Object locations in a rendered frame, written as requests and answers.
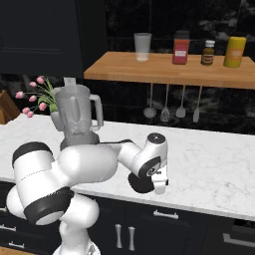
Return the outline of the clear grey blender jug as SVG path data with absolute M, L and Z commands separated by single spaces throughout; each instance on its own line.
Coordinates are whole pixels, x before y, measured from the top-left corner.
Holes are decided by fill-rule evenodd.
M 72 135 L 86 131 L 99 130 L 104 125 L 101 98 L 93 95 L 83 85 L 65 86 L 52 91 L 57 111 L 51 113 L 51 119 L 58 131 Z M 97 124 L 92 123 L 91 102 L 96 106 Z

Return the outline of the dark grey blender base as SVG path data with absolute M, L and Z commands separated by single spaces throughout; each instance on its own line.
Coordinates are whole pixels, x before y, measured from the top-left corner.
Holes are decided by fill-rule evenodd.
M 99 136 L 93 131 L 86 131 L 80 134 L 66 133 L 65 138 L 60 144 L 60 150 L 78 144 L 98 144 L 100 142 Z

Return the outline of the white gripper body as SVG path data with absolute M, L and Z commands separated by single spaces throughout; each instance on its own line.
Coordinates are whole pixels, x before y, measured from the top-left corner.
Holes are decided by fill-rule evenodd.
M 165 180 L 155 181 L 153 183 L 153 187 L 154 187 L 154 192 L 156 194 L 158 195 L 164 194 L 166 189 L 166 181 Z

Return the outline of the yellow can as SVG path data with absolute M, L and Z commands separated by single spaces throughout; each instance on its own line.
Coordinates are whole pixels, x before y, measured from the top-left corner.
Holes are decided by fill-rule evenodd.
M 240 67 L 246 42 L 247 39 L 245 37 L 232 36 L 229 38 L 223 62 L 224 67 Z

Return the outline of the wooden wall shelf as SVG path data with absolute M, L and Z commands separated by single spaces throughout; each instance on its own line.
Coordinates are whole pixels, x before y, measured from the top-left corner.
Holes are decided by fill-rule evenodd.
M 189 55 L 185 65 L 174 65 L 171 54 L 150 53 L 146 62 L 135 53 L 106 52 L 85 72 L 87 80 L 171 84 L 255 90 L 255 63 L 243 57 L 239 68 L 223 66 L 223 56 L 215 56 L 211 66 L 200 64 L 199 55 Z

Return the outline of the red jar with dark lid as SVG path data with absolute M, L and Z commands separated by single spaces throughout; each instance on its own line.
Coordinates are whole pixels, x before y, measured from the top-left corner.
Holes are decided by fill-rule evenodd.
M 189 50 L 189 32 L 179 30 L 175 32 L 173 41 L 172 63 L 174 65 L 185 65 Z

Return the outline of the grey hanging ladle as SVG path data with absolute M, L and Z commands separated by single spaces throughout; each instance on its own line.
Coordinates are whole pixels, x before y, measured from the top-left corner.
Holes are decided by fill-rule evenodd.
M 149 98 L 149 107 L 143 110 L 143 115 L 147 119 L 153 119 L 156 115 L 156 109 L 152 106 L 152 96 L 153 96 L 153 85 L 150 85 L 150 95 Z

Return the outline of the brown wooden block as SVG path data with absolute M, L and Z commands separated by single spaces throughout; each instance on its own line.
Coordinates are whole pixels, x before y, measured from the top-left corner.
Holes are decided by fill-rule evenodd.
M 5 125 L 15 120 L 20 115 L 20 110 L 4 90 L 0 92 L 0 125 Z

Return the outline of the grey hanging narrow spatula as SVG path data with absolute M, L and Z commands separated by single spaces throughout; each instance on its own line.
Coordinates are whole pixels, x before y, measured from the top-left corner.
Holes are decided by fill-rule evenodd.
M 200 104 L 200 98 L 201 98 L 201 93 L 202 93 L 202 87 L 199 88 L 199 94 L 198 94 L 198 100 L 197 100 L 197 105 L 195 108 L 195 111 L 193 113 L 193 122 L 197 123 L 199 120 L 199 104 Z

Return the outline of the grey hanging wide spatula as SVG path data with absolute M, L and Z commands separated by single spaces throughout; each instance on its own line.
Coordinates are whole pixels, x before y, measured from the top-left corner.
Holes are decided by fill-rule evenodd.
M 175 116 L 180 119 L 185 117 L 185 108 L 183 106 L 185 89 L 182 89 L 182 93 L 183 93 L 183 95 L 181 96 L 182 103 L 180 104 L 180 107 L 176 110 L 175 113 Z

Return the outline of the dark bottle with white cap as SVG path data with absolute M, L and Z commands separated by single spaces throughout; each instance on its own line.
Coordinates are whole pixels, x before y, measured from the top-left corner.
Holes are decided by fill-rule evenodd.
M 213 64 L 214 57 L 214 45 L 215 42 L 213 40 L 206 40 L 205 47 L 202 51 L 201 55 L 201 64 L 205 66 L 210 66 Z

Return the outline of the dark dishwasher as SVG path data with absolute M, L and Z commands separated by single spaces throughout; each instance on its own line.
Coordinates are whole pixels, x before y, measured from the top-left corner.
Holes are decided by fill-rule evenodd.
M 225 243 L 223 233 L 234 239 L 255 242 L 255 221 L 213 217 L 204 242 L 204 255 L 255 255 L 255 248 Z

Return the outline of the dark wall cupboard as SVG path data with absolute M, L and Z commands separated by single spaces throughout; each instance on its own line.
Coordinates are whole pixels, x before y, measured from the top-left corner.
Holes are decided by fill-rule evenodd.
M 105 0 L 0 0 L 0 74 L 81 78 L 107 50 Z

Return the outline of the dark drawer front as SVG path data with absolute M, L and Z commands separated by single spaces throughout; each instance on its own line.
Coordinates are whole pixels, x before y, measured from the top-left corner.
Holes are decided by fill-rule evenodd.
M 25 249 L 11 247 L 8 245 L 9 242 L 25 244 Z M 0 246 L 37 255 L 52 255 L 60 244 L 61 241 L 57 237 L 29 236 L 7 231 L 0 232 Z
M 166 217 L 153 216 L 153 212 L 155 210 L 162 213 L 171 214 L 176 212 L 179 215 L 179 218 L 175 220 Z M 204 230 L 208 225 L 207 217 L 201 213 L 135 202 L 126 203 L 126 214 L 132 219 L 149 220 L 156 223 L 166 223 L 173 226 L 187 227 L 198 230 Z
M 13 186 L 14 186 L 13 182 L 0 181 L 0 208 L 4 208 L 4 207 L 7 208 L 7 205 L 6 205 L 7 195 Z M 5 213 L 0 212 L 0 214 L 8 215 L 8 216 L 11 215 L 8 209 L 7 209 L 7 212 Z
M 0 225 L 4 224 L 7 227 L 15 227 L 17 231 L 14 233 L 20 233 L 25 235 L 31 235 L 31 236 L 40 236 L 39 230 L 31 225 L 28 221 L 17 218 L 15 216 L 8 216 L 0 214 Z

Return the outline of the pink tulips in white vase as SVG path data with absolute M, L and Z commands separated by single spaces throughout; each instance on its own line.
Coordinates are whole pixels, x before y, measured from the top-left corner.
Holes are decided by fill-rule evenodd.
M 63 125 L 61 124 L 60 116 L 58 113 L 57 102 L 53 94 L 53 87 L 48 78 L 39 76 L 35 82 L 30 82 L 29 86 L 34 89 L 31 93 L 24 93 L 22 91 L 17 92 L 15 98 L 18 100 L 28 97 L 30 103 L 36 103 L 34 107 L 26 107 L 22 110 L 22 113 L 29 119 L 32 118 L 36 110 L 43 112 L 45 109 L 50 110 L 50 116 L 55 128 L 58 131 L 63 131 Z

